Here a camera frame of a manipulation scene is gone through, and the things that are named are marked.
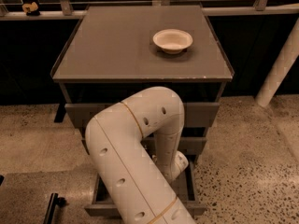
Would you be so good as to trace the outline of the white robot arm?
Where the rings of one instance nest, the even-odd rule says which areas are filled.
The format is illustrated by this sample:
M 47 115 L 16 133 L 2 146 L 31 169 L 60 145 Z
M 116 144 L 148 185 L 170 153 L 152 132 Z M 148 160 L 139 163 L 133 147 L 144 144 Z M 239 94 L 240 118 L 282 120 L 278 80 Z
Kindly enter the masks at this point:
M 184 106 L 153 87 L 95 115 L 85 137 L 94 166 L 125 224 L 195 224 L 173 191 L 189 165 L 178 151 Z

